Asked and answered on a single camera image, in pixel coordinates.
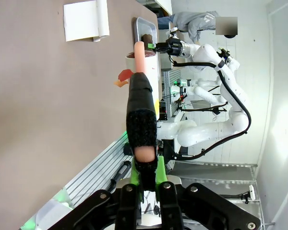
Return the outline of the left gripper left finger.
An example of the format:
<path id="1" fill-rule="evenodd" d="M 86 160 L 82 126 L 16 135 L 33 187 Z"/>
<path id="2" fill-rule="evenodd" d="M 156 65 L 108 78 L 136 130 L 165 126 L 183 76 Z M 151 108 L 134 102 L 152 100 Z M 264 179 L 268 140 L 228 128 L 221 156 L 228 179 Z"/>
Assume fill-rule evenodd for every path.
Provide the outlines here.
<path id="1" fill-rule="evenodd" d="M 138 185 L 126 184 L 114 193 L 98 190 L 50 227 L 51 230 L 135 230 L 140 216 Z"/>

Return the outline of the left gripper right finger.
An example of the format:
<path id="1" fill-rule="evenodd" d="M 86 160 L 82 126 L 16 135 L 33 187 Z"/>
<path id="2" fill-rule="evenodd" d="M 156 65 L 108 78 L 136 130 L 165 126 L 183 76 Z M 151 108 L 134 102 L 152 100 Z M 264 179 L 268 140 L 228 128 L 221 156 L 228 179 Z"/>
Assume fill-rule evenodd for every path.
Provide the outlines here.
<path id="1" fill-rule="evenodd" d="M 261 221 L 200 183 L 183 187 L 166 175 L 164 157 L 158 157 L 156 187 L 162 229 L 184 229 L 183 216 L 208 230 L 258 230 Z"/>

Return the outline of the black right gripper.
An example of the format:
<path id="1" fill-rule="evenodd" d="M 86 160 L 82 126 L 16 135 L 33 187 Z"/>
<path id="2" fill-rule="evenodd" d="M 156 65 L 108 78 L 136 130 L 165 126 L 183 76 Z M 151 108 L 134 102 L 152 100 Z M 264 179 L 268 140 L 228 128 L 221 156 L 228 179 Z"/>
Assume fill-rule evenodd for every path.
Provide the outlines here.
<path id="1" fill-rule="evenodd" d="M 169 38 L 165 43 L 148 43 L 148 48 L 155 48 L 155 52 L 166 52 L 171 56 L 180 56 L 183 50 L 181 40 L 177 38 Z"/>

